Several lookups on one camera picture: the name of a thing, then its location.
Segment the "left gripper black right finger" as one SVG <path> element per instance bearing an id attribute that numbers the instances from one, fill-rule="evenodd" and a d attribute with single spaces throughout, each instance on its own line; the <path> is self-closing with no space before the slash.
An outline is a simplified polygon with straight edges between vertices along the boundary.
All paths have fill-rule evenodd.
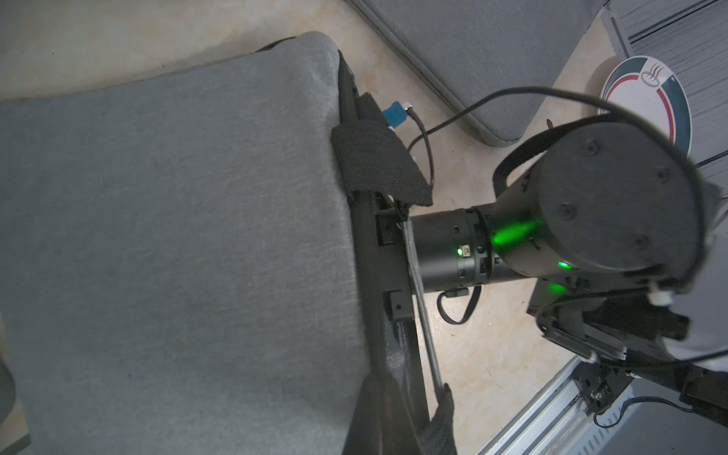
<path id="1" fill-rule="evenodd" d="M 449 384 L 444 385 L 439 398 L 435 415 L 417 435 L 419 447 L 425 455 L 457 455 L 453 430 L 455 404 Z"/>

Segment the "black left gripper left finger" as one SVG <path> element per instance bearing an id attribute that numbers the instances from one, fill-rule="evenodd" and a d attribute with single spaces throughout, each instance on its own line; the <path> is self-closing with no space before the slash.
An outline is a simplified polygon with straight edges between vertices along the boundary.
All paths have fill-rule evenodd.
<path id="1" fill-rule="evenodd" d="M 420 454 L 413 421 L 393 377 L 366 377 L 342 454 Z"/>

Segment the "grey laptop sleeve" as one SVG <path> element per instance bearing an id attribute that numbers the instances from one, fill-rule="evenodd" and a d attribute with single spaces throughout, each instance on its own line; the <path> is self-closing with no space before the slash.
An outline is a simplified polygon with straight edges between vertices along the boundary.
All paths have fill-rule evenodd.
<path id="1" fill-rule="evenodd" d="M 350 5 L 457 113 L 498 90 L 553 86 L 604 6 L 596 0 Z"/>
<path id="2" fill-rule="evenodd" d="M 309 32 L 1 105 L 1 316 L 38 454 L 342 454 L 409 363 L 377 216 L 430 185 Z"/>

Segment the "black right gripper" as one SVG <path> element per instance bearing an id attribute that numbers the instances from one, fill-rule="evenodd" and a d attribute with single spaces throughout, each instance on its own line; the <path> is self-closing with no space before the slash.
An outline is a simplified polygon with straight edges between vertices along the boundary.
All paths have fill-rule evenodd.
<path id="1" fill-rule="evenodd" d="M 411 218 L 420 276 L 426 293 L 438 294 L 436 308 L 446 322 L 443 299 L 470 297 L 461 320 L 467 322 L 479 303 L 482 287 L 494 277 L 490 240 L 491 206 L 436 212 Z M 394 322 L 414 318 L 414 285 L 408 269 L 404 231 L 393 209 L 375 216 L 385 315 Z"/>

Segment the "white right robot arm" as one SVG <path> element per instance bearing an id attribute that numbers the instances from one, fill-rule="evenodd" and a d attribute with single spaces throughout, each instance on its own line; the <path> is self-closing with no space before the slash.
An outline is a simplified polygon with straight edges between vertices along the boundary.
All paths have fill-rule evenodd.
<path id="1" fill-rule="evenodd" d="M 642 129 L 598 116 L 528 140 L 493 176 L 496 200 L 413 218 L 425 292 L 479 299 L 534 279 L 542 335 L 626 370 L 675 368 L 665 348 L 690 321 L 672 312 L 707 254 L 716 188 Z"/>

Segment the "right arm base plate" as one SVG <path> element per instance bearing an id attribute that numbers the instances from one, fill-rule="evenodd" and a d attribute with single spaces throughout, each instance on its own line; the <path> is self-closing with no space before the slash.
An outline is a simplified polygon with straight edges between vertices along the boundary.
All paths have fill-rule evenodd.
<path id="1" fill-rule="evenodd" d="M 681 366 L 673 370 L 633 371 L 614 366 L 581 362 L 572 373 L 580 397 L 585 401 L 593 422 L 607 430 L 622 422 L 627 411 L 637 405 L 659 404 L 682 413 L 703 417 L 727 426 L 727 375 L 698 366 Z M 659 396 L 642 395 L 618 398 L 633 380 L 644 380 L 678 394 L 677 403 Z"/>

